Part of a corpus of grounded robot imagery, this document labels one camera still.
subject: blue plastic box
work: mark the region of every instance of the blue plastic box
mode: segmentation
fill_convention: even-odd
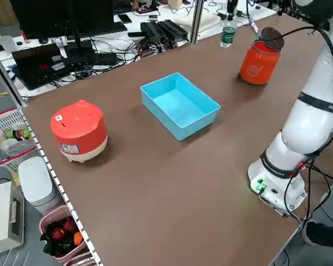
[[[220,105],[180,73],[143,85],[143,105],[177,140],[211,124]]]

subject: black lid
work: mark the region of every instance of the black lid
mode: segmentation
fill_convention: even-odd
[[[281,37],[281,33],[273,27],[266,27],[261,31],[261,39],[264,41],[265,46],[270,49],[281,51],[284,47],[284,39]]]

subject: desk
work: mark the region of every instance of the desk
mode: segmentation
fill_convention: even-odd
[[[305,23],[285,15],[259,21],[270,25],[285,33]],[[268,85],[252,86],[237,79],[251,29],[239,28],[228,49],[219,38],[76,81],[23,109],[105,265],[265,266],[297,228],[259,201],[246,171],[281,129],[323,41],[306,32],[287,37]],[[174,72],[221,105],[211,126],[182,142],[143,106],[139,90]],[[55,111],[79,99],[101,108],[109,132],[105,151],[83,164],[66,160],[49,128]],[[333,175],[333,144],[319,166]],[[312,180],[314,201],[325,186]]]
[[[205,2],[205,4],[204,4],[204,7],[205,7],[205,9],[203,10],[204,13],[215,13],[217,11],[217,9],[220,8],[219,4],[216,4],[215,6],[213,6],[213,5],[209,6],[208,5],[209,3],[210,2],[208,1],[208,2]],[[245,12],[245,10],[246,10],[245,3],[246,3],[245,0],[240,0],[239,4],[238,4],[238,10],[242,10],[243,12]],[[182,7],[191,7],[191,4],[187,5],[187,6],[182,5]],[[166,19],[173,20],[174,18],[183,17],[188,14],[186,9],[181,9],[181,10],[177,11],[175,14],[173,14],[170,10],[170,7],[167,5],[160,5],[159,12],[160,12],[160,16],[158,17],[159,21],[164,21]],[[258,20],[258,19],[265,18],[265,17],[275,14],[274,11],[267,9],[265,7],[261,7],[259,10],[257,10],[257,9],[255,9],[255,6],[250,7],[249,13],[254,20]],[[151,12],[151,13],[147,13],[145,15],[140,15],[137,12],[127,13],[129,18],[132,20],[132,23],[125,25],[128,29],[128,32],[139,32],[140,23],[147,22],[148,15],[150,15],[150,14],[158,14],[158,13]],[[114,21],[119,21],[118,16],[114,17]],[[248,20],[245,18],[238,18],[238,21],[239,21],[238,22],[239,25],[246,24],[248,22]],[[222,30],[222,23],[219,23],[218,25],[213,26],[212,28],[201,32],[199,34],[200,35],[199,39],[203,39],[203,38],[218,34],[221,32],[221,30]],[[93,39],[96,40],[95,44],[96,44],[98,50],[100,50],[100,51],[120,52],[120,51],[116,50],[116,48],[120,49],[120,50],[124,50],[130,45],[130,42],[132,42],[134,39],[138,39],[138,38],[129,38],[127,36],[127,32],[119,32],[119,33],[113,33],[113,34],[99,35],[99,36],[93,37]],[[20,42],[24,43],[22,37],[16,37],[14,40],[15,40],[15,42],[20,41]],[[178,45],[181,46],[185,43],[186,42],[179,42]],[[18,47],[18,49],[23,49],[26,47],[31,48],[31,47],[36,47],[39,45],[40,44],[39,44],[38,40],[33,40],[29,44],[24,43],[24,45]],[[64,49],[61,49],[61,54],[64,57],[66,56]],[[131,56],[127,55],[127,59],[130,59],[132,57],[133,57],[132,55]],[[7,59],[7,55],[5,52],[0,52],[0,60],[2,61],[2,64],[4,65],[5,68],[7,68],[10,65],[15,64],[14,59]],[[72,76],[70,76],[70,77],[65,77],[64,80],[74,80],[74,78]],[[65,86],[67,84],[67,83],[62,83],[62,82],[57,82],[57,83],[61,86]],[[27,90],[26,87],[22,84],[22,82],[18,79],[15,80],[14,84],[17,87],[17,89],[22,97],[33,97],[33,96],[37,96],[39,94],[43,94],[48,91],[56,89],[55,86],[53,86],[51,84],[47,84],[47,85],[41,86],[35,90]]]

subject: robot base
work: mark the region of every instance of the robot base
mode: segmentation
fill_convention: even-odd
[[[289,179],[282,179],[274,176],[261,163],[258,159],[252,163],[248,168],[248,176],[250,179],[250,188],[255,193],[260,194],[261,197],[268,202],[280,215],[290,215],[285,207],[284,194]],[[290,186],[286,193],[286,205],[290,211],[296,210],[304,199],[307,197],[305,191],[305,182],[298,174],[291,180]]]

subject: water bottle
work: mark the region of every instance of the water bottle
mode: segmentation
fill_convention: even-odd
[[[221,47],[228,48],[232,45],[235,31],[237,30],[237,20],[232,15],[228,15],[223,21]]]

